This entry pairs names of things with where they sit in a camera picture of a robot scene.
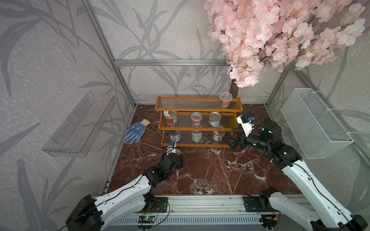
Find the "silver tin can green label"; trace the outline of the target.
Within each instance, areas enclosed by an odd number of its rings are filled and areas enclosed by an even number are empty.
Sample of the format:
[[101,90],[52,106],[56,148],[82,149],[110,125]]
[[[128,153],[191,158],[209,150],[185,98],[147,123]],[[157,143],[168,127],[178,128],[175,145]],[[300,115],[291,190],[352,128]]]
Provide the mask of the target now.
[[217,128],[220,125],[222,116],[218,112],[211,112],[209,114],[209,125],[213,128]]

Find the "clear seed jar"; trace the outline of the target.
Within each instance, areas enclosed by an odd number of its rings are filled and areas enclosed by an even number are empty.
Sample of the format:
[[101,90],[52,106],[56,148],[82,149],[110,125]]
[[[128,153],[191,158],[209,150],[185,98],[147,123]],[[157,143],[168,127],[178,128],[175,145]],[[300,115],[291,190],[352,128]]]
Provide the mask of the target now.
[[220,94],[220,105],[222,108],[228,108],[231,101],[233,100],[233,96],[229,92],[223,92]]
[[172,151],[171,151],[171,153],[174,153],[174,154],[176,154],[176,155],[181,155],[182,154],[182,152],[178,149],[178,148],[174,148]]

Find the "orange wooden three-tier shelf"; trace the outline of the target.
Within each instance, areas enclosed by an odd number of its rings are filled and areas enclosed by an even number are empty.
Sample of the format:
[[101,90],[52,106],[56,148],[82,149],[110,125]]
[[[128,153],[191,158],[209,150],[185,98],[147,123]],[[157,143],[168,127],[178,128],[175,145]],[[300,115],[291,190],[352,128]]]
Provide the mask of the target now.
[[167,146],[175,133],[180,134],[181,147],[227,148],[223,136],[233,134],[236,117],[243,111],[240,98],[222,107],[219,98],[158,97],[156,111],[161,113],[159,131],[161,145]]

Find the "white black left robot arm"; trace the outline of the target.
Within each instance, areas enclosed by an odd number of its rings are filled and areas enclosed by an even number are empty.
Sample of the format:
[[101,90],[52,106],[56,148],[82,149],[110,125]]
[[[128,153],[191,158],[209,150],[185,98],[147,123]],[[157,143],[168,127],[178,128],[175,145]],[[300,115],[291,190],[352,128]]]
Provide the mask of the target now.
[[168,153],[158,164],[119,189],[96,198],[85,196],[67,218],[67,230],[103,231],[132,213],[148,212],[155,204],[151,191],[162,186],[182,166],[181,154]]

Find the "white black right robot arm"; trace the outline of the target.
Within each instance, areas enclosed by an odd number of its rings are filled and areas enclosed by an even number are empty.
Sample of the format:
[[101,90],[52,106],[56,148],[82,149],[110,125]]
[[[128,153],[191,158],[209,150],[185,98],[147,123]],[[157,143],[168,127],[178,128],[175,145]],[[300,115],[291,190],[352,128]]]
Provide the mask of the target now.
[[367,221],[341,205],[314,176],[299,153],[283,143],[281,127],[276,122],[266,122],[256,135],[252,133],[250,117],[239,116],[236,121],[239,127],[233,128],[234,135],[225,136],[223,140],[234,150],[248,146],[263,150],[269,161],[282,170],[314,208],[303,207],[269,187],[258,197],[247,195],[244,200],[247,209],[281,212],[308,231],[364,231],[367,228]]

